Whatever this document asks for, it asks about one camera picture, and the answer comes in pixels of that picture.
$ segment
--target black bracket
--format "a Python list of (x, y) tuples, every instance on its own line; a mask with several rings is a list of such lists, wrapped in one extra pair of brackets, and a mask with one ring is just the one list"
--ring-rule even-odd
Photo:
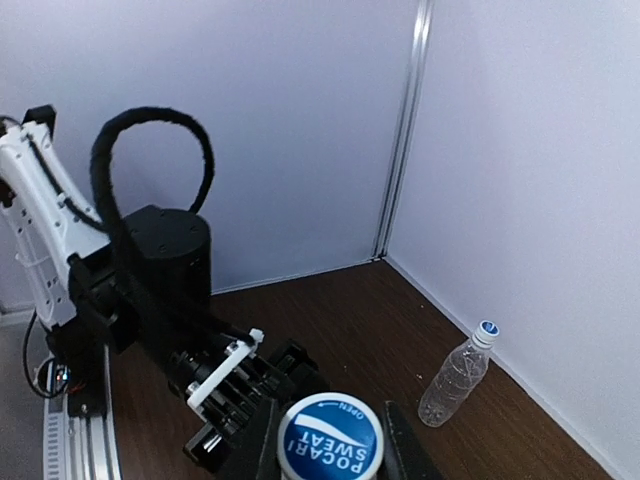
[(389, 480), (444, 480), (398, 404), (385, 402), (382, 413), (384, 463)]
[(42, 105), (40, 107), (34, 107), (27, 110), (24, 114), (24, 120), (22, 123), (36, 122), (44, 123), (49, 129), (49, 136), (53, 139), (53, 127), (56, 124), (56, 111), (53, 105)]

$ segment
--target wooden floor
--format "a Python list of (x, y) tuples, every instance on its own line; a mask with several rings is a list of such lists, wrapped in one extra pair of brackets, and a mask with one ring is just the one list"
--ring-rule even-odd
[[(465, 337), (384, 262), (229, 293), (213, 304), (222, 318), (265, 331), (260, 352), (293, 337), (335, 390), (374, 409), (385, 399), (398, 402), (448, 479), (609, 478), (493, 364), (448, 423), (423, 426), (415, 413), (418, 399)], [(113, 377), (123, 478), (210, 479), (181, 453), (200, 421), (140, 351), (115, 358)]]

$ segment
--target wire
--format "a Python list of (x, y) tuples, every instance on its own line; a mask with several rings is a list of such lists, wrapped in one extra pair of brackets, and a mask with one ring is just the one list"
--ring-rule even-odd
[(116, 271), (121, 272), (123, 282), (128, 283), (138, 298), (150, 296), (157, 304), (166, 307), (185, 323), (206, 331), (213, 328), (253, 345), (254, 339), (246, 332), (237, 330), (228, 322), (214, 317), (205, 307), (197, 304), (186, 294), (175, 290), (165, 279), (154, 276), (148, 261), (133, 240), (113, 194), (111, 178), (112, 150), (123, 131), (147, 122), (167, 122), (189, 130), (199, 141), (204, 159), (204, 175), (196, 199), (189, 208), (197, 213), (204, 203), (214, 176), (214, 157), (209, 136), (194, 118), (171, 108), (140, 107), (122, 112), (105, 123), (91, 149), (91, 187), (96, 211), (102, 218), (111, 240)]
[(98, 230), (99, 232), (104, 232), (105, 228), (104, 228), (104, 225), (102, 225), (102, 223), (100, 223), (95, 218), (93, 218), (93, 217), (87, 215), (85, 212), (83, 212), (82, 209), (80, 207), (78, 207), (73, 202), (73, 200), (71, 200), (71, 198), (69, 198), (64, 193), (64, 190), (62, 189), (62, 187), (60, 186), (60, 183), (58, 182), (58, 180), (56, 179), (55, 175), (53, 174), (53, 172), (49, 168), (49, 165), (47, 164), (47, 161), (44, 159), (44, 156), (42, 155), (42, 152), (40, 151), (40, 149), (38, 148), (38, 145), (36, 144), (35, 140), (33, 139), (33, 136), (31, 134), (29, 134), (29, 135), (27, 135), (27, 139), (29, 140), (29, 148), (31, 148), (31, 151), (35, 155), (36, 160), (38, 160), (38, 164), (40, 165), (40, 168), (42, 168), (42, 171), (44, 172), (45, 176), (47, 177), (47, 180), (49, 180), (49, 183), (51, 184), (51, 187), (53, 188), (53, 190), (56, 192), (56, 195), (60, 195), (60, 194), (64, 195), (64, 197), (65, 197), (64, 204), (69, 209), (69, 211), (71, 211), (71, 213), (73, 213), (76, 217), (78, 217), (80, 219), (80, 221), (82, 221), (83, 223), (85, 223), (85, 224), (89, 225), (90, 227)]
[(74, 393), (78, 393), (79, 391), (83, 390), (84, 387), (87, 386), (87, 382), (82, 381), (80, 382), (78, 385), (76, 385), (75, 387), (70, 387), (68, 390), (69, 395), (73, 395)]
[[(29, 385), (29, 388), (31, 389), (31, 391), (33, 393), (35, 393), (40, 398), (45, 398), (45, 399), (56, 398), (57, 396), (59, 396), (61, 393), (64, 392), (64, 390), (65, 390), (65, 388), (67, 386), (67, 382), (65, 382), (60, 387), (60, 389), (55, 391), (55, 392), (42, 392), (39, 388), (37, 388), (34, 385), (33, 380), (31, 379), (31, 374), (29, 373), (29, 365), (28, 365), (28, 362), (27, 362), (27, 352), (29, 351), (29, 337), (31, 337), (31, 331), (33, 330), (33, 326), (35, 325), (37, 318), (38, 318), (38, 312), (36, 310), (34, 310), (33, 311), (33, 315), (31, 316), (31, 320), (29, 320), (29, 325), (27, 326), (27, 331), (24, 334), (24, 340), (22, 341), (22, 370), (24, 372), (24, 377), (27, 380), (27, 385)], [(40, 367), (40, 368), (48, 367), (49, 365), (51, 365), (53, 363), (53, 361), (54, 361), (54, 359), (50, 358), (49, 360), (44, 362), (42, 364), (42, 367)]]

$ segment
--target white plastic bracket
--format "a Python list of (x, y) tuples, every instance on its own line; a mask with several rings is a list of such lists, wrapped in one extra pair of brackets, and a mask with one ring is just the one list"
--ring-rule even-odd
[(240, 365), (245, 358), (253, 355), (258, 349), (258, 346), (264, 340), (264, 333), (262, 333), (262, 330), (254, 328), (249, 332), (249, 335), (251, 335), (255, 340), (253, 346), (249, 346), (241, 340), (236, 340), (229, 345), (231, 348), (227, 347), (227, 359), (193, 391), (187, 400), (189, 408), (196, 412), (198, 416), (201, 416), (200, 405), (202, 405), (202, 402), (204, 402), (205, 399), (211, 395), (216, 388), (218, 388), (218, 385), (220, 385), (226, 376)]

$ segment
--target bottle cap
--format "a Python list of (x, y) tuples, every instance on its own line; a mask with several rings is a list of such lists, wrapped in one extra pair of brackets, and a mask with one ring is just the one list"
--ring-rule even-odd
[(471, 339), (478, 348), (491, 348), (500, 335), (498, 326), (487, 320), (480, 322)]
[(344, 393), (318, 393), (291, 407), (278, 431), (284, 479), (370, 480), (382, 463), (384, 439), (375, 413)]

